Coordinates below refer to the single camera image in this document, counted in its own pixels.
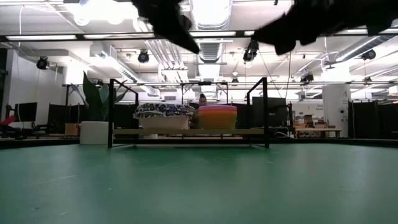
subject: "stacked bowls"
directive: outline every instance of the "stacked bowls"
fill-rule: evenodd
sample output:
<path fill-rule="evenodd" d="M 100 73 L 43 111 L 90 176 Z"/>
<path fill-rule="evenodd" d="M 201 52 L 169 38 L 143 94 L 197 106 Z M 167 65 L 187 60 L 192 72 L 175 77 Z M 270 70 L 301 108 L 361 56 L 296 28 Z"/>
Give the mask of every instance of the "stacked bowls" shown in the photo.
<path fill-rule="evenodd" d="M 234 129 L 238 110 L 235 106 L 201 106 L 199 125 L 203 129 Z"/>
<path fill-rule="evenodd" d="M 169 103 L 145 103 L 137 107 L 133 118 L 144 129 L 183 129 L 188 126 L 194 108 Z"/>

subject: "wooden board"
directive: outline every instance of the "wooden board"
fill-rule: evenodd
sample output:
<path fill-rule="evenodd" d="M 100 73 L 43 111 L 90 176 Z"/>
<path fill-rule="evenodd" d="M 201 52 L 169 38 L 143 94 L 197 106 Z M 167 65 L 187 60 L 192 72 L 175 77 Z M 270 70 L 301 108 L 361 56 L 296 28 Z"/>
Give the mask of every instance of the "wooden board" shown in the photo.
<path fill-rule="evenodd" d="M 113 134 L 264 134 L 263 129 L 115 129 Z"/>

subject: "white planter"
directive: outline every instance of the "white planter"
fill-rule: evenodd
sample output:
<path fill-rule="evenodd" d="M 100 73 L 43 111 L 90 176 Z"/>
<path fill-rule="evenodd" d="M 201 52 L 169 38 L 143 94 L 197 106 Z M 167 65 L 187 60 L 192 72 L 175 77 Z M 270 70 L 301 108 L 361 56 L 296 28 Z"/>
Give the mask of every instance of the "white planter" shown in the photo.
<path fill-rule="evenodd" d="M 83 121 L 80 128 L 80 144 L 106 145 L 108 143 L 108 122 Z"/>

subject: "pink bowl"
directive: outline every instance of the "pink bowl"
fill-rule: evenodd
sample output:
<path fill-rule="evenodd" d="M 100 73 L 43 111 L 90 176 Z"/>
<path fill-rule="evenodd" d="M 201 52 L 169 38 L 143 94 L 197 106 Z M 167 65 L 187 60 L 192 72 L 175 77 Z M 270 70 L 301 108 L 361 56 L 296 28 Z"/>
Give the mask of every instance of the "pink bowl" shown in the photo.
<path fill-rule="evenodd" d="M 201 106 L 199 107 L 199 111 L 203 110 L 237 110 L 236 106 L 228 106 L 228 105 L 211 105 L 211 106 Z"/>

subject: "potted plant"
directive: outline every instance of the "potted plant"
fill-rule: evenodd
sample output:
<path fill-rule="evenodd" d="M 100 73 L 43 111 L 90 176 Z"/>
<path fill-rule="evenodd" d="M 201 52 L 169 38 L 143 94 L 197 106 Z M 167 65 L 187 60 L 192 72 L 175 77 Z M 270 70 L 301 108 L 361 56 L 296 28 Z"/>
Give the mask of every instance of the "potted plant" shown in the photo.
<path fill-rule="evenodd" d="M 78 87 L 71 84 L 72 90 L 77 92 L 88 110 L 88 121 L 81 122 L 80 144 L 101 145 L 108 142 L 108 115 L 109 115 L 109 86 L 103 84 L 99 88 L 89 81 L 87 74 L 83 77 L 83 92 L 85 99 Z M 118 103 L 126 95 L 127 90 L 116 95 L 121 86 L 114 88 L 114 103 Z"/>

